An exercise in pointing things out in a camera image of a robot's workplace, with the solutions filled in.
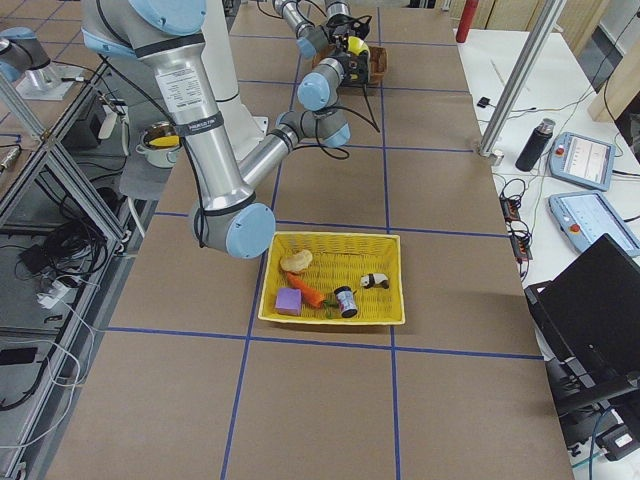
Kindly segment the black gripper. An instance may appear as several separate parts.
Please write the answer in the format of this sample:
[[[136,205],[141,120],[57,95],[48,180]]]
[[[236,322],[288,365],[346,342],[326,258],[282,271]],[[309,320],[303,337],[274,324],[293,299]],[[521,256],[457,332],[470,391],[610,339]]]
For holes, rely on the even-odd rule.
[[[370,80],[369,62],[370,54],[361,52],[342,52],[339,54],[339,62],[344,70],[342,85],[367,85]]]
[[[344,41],[355,35],[354,17],[332,17],[325,22],[325,31],[329,44]]]

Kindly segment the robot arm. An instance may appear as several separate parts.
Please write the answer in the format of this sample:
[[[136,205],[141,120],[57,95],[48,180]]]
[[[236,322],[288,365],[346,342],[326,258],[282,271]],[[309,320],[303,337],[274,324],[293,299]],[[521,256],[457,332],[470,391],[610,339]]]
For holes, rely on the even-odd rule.
[[[368,24],[345,1],[326,3],[314,24],[294,1],[274,11],[293,31],[300,54],[316,65],[298,86],[300,111],[282,114],[261,133],[239,98],[223,5],[218,1],[86,1],[85,45],[105,56],[132,58],[153,72],[192,165],[198,200],[191,228],[198,242],[250,259],[270,245],[276,221],[256,199],[260,182],[300,141],[337,148],[350,128],[338,90],[369,79]]]
[[[272,6],[295,34],[299,53],[305,59],[311,59],[325,49],[333,32],[353,19],[347,1],[325,1],[325,22],[318,24],[301,13],[298,1],[274,0]]]

